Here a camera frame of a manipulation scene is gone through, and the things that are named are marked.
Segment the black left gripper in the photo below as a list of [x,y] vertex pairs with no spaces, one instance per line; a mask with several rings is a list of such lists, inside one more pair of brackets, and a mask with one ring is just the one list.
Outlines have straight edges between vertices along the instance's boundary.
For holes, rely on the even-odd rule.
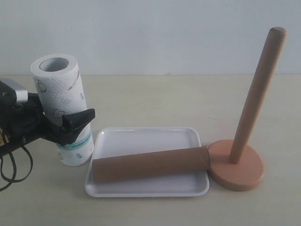
[[15,105],[0,103],[0,136],[4,142],[1,153],[14,150],[39,138],[59,145],[72,144],[82,130],[95,118],[95,109],[62,116],[57,126],[44,114],[39,95],[28,92],[28,101]]

